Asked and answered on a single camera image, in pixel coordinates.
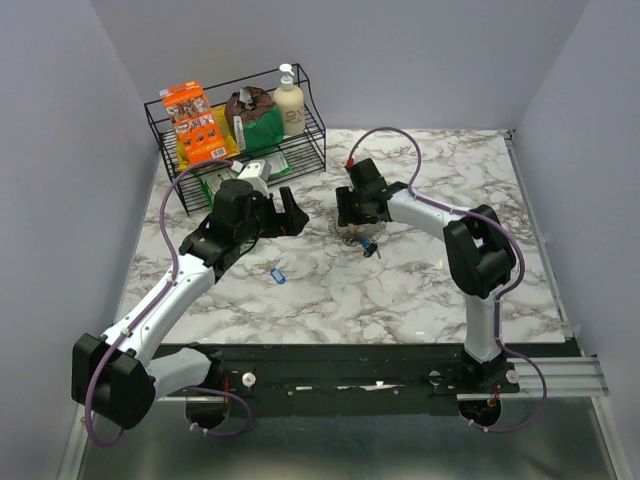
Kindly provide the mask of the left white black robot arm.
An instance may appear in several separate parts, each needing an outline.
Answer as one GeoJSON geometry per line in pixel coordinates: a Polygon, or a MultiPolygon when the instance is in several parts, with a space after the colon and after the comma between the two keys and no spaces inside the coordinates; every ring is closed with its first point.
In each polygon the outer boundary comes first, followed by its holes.
{"type": "Polygon", "coordinates": [[[202,348],[187,346],[164,357],[155,353],[189,307],[241,258],[246,244],[302,233],[308,215],[290,188],[279,192],[282,211],[272,194],[250,182],[224,181],[212,212],[180,246],[170,246],[170,268],[140,303],[101,335],[84,334],[76,341],[71,394],[87,417],[98,414],[130,430],[164,396],[191,387],[209,395],[220,387],[219,362],[202,348]]]}

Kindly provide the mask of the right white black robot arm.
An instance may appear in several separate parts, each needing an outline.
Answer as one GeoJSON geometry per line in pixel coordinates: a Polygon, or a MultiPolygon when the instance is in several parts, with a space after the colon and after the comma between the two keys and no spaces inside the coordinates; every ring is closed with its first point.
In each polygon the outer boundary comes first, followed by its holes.
{"type": "Polygon", "coordinates": [[[370,158],[350,159],[345,170],[351,185],[336,189],[339,227],[396,222],[444,243],[449,272],[465,297],[466,362],[460,367],[460,379],[471,391],[485,390],[496,380],[493,364],[501,355],[497,289],[510,281],[516,265],[508,239],[497,228],[495,211],[486,205],[469,210],[422,201],[408,185],[387,183],[370,158]]]}

